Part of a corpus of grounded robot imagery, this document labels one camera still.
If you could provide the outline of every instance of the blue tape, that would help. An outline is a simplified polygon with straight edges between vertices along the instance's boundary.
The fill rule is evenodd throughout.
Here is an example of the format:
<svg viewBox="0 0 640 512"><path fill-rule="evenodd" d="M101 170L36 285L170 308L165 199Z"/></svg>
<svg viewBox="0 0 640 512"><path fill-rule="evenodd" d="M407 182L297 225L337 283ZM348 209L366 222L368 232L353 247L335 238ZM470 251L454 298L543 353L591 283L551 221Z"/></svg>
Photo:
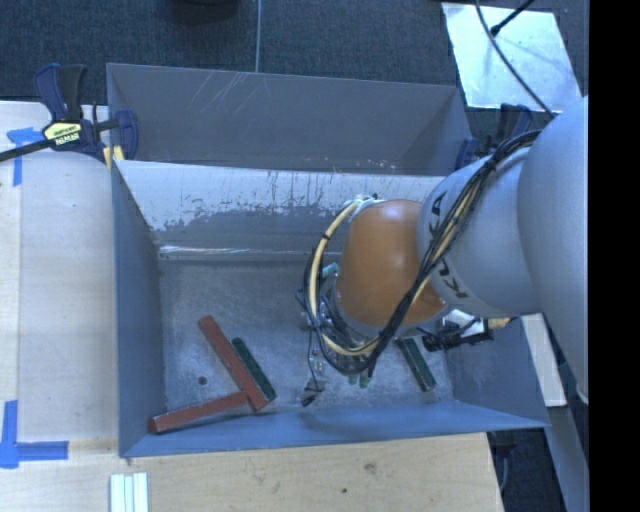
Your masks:
<svg viewBox="0 0 640 512"><path fill-rule="evenodd" d="M2 441L0 442L0 468L15 469L20 462L34 460L66 460L69 458L68 441L44 443L18 443L18 401L4 404Z"/></svg>
<svg viewBox="0 0 640 512"><path fill-rule="evenodd" d="M32 127L21 128L19 130L9 130L7 137L11 139L16 147L23 146L25 144L31 144L32 142L40 142L44 139L42 133L34 130ZM17 187L22 183L22 157L19 156L15 159L13 164L13 186Z"/></svg>

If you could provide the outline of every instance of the gray carpet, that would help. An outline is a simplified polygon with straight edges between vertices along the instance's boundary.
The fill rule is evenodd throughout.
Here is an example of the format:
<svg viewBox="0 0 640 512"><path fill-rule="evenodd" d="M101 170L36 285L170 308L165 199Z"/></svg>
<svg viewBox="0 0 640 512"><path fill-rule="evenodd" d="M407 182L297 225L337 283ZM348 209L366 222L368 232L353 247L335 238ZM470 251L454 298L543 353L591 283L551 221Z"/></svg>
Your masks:
<svg viewBox="0 0 640 512"><path fill-rule="evenodd" d="M555 14L587 94L589 0L538 0L531 9ZM98 104L107 102L107 62L460 85L436 0L241 0L221 20L229 14L178 0L3 2L0 98L34 100L33 75L51 62L88 66L82 101ZM495 134L496 111L467 114L479 140ZM536 115L534 126L545 123ZM572 409L588 455L588 409L573 399ZM514 440L506 511L565 510L544 433L515 432Z"/></svg>

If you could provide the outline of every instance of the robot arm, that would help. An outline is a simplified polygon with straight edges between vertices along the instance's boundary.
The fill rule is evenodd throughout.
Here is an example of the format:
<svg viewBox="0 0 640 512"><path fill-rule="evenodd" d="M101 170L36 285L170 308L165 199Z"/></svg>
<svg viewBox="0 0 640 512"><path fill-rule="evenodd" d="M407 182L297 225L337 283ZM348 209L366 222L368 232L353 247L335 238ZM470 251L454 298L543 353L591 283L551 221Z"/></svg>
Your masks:
<svg viewBox="0 0 640 512"><path fill-rule="evenodd" d="M424 204L362 209L328 292L319 291L317 264L305 276L313 282L305 307L328 360L339 354L342 373L371 376L391 339L436 330L452 310L482 319L544 313L587 401L587 112L584 98L539 134L506 141ZM320 248L312 260L321 256Z"/></svg>

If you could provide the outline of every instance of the clamp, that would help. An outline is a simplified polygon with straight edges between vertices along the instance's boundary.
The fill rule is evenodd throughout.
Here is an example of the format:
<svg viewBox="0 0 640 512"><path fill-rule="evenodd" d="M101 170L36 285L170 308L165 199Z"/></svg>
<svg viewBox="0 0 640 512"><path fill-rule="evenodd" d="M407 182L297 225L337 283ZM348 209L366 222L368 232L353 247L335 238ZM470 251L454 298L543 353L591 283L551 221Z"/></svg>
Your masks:
<svg viewBox="0 0 640 512"><path fill-rule="evenodd" d="M138 149L138 123L133 111L119 110L115 118L98 122L94 104L93 122L84 119L80 91L86 72L86 66L80 64L54 63L36 73L36 95L51 113L51 122L42 129L42 140L0 153L0 162L50 148L89 155L109 165L111 151L102 142L100 133L114 128L119 128L118 153L126 159L134 157Z"/></svg>

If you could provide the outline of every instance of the gray bin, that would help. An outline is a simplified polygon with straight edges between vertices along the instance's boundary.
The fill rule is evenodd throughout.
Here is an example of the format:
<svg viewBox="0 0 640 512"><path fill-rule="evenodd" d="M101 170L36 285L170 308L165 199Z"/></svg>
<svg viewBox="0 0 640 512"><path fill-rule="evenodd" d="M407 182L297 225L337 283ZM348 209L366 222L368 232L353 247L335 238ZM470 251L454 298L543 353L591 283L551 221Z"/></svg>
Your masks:
<svg viewBox="0 0 640 512"><path fill-rule="evenodd" d="M430 392L389 346L367 389L329 369L316 402L299 400L310 373L295 293L311 248L354 195L424 201L454 170L469 135L457 89L110 65L108 92L140 123L136 159L112 173L122 456L546 424L519 322L493 342L422 350ZM206 315L245 341L278 397L150 434L151 416L236 390L198 329Z"/></svg>

